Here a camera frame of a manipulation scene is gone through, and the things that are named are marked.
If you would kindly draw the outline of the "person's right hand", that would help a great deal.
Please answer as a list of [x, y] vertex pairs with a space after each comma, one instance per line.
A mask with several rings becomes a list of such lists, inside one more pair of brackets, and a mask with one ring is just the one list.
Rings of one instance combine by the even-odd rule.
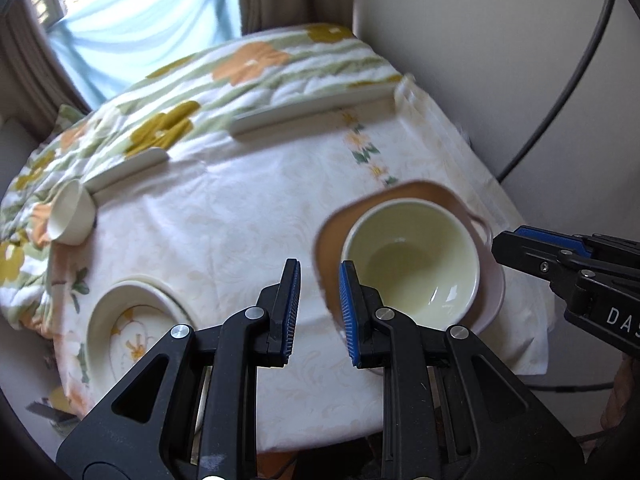
[[601, 427], [611, 429], [618, 426], [631, 409], [631, 399], [638, 392], [639, 361], [624, 354], [601, 417]]

